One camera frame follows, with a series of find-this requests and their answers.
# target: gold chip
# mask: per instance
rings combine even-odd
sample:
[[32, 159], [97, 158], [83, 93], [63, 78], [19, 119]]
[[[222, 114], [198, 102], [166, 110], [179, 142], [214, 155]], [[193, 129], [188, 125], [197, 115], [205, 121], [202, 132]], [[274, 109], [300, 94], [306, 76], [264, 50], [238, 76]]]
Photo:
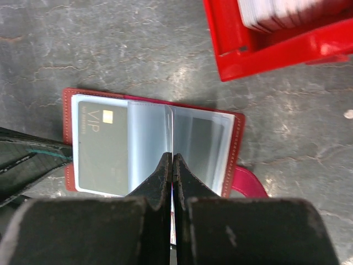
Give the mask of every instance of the gold chip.
[[103, 110], [103, 122], [113, 123], [113, 112], [111, 110]]

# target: concrete floor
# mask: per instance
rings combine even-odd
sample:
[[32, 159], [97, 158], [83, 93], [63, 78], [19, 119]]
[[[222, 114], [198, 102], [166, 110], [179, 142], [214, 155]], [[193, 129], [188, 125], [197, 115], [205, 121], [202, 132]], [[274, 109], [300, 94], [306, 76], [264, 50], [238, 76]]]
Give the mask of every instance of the concrete floor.
[[[0, 126], [62, 140], [65, 87], [244, 113], [238, 163], [301, 197], [353, 264], [353, 63], [219, 80], [202, 1], [1, 0]], [[61, 197], [63, 171], [26, 193]]]

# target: stitching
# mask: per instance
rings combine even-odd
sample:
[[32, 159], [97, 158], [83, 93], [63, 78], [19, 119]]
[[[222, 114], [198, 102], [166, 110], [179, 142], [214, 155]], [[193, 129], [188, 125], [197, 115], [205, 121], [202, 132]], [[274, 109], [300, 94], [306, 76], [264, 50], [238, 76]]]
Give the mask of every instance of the stitching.
[[[101, 96], [99, 93], [80, 93], [79, 91], [74, 91], [74, 90], [66, 90], [64, 92], [64, 104], [65, 104], [65, 136], [64, 136], [64, 141], [66, 144], [68, 144], [68, 99], [67, 95], [69, 93], [72, 93], [71, 97], [76, 94], [80, 95], [88, 95], [88, 96]], [[113, 97], [113, 96], [105, 96], [106, 98], [118, 98], [118, 97]], [[67, 175], [65, 176], [65, 180], [67, 182], [67, 186], [72, 189], [70, 179], [69, 179], [69, 168], [67, 166]]]
[[234, 167], [233, 163], [234, 163], [234, 157], [235, 157], [235, 154], [236, 154], [236, 149], [237, 149], [237, 146], [238, 146], [238, 139], [239, 139], [239, 131], [240, 131], [240, 119], [237, 117], [237, 115], [234, 115], [236, 120], [237, 120], [237, 131], [236, 131], [236, 138], [234, 139], [234, 145], [233, 145], [233, 149], [232, 149], [232, 153], [231, 153], [231, 157], [228, 158], [228, 161], [230, 160], [229, 162], [229, 167], [228, 167], [228, 170], [227, 170], [227, 173], [226, 173], [226, 179], [224, 180], [225, 184], [224, 184], [224, 187], [223, 187], [223, 191], [222, 191], [222, 196], [225, 197], [227, 196], [227, 193], [229, 191], [229, 183], [230, 183], [230, 180], [232, 178], [232, 169]]

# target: red plastic container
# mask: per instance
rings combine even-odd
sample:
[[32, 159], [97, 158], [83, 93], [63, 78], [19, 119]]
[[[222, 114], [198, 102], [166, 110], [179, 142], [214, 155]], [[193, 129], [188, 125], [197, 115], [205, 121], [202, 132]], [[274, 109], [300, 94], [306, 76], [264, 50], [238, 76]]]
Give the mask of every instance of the red plastic container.
[[237, 0], [204, 0], [204, 5], [222, 81], [303, 62], [348, 61], [353, 53], [352, 0], [309, 24], [272, 34], [246, 28]]

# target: teal stitching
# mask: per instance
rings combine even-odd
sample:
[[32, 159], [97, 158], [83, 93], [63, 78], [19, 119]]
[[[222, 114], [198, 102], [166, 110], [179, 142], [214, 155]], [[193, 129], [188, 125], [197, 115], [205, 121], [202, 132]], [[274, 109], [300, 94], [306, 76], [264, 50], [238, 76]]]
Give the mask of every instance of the teal stitching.
[[58, 153], [53, 153], [53, 152], [48, 152], [48, 151], [43, 151], [43, 150], [27, 149], [26, 151], [31, 152], [31, 153], [43, 153], [45, 155], [56, 156], [56, 157], [72, 160], [71, 156], [63, 156]]

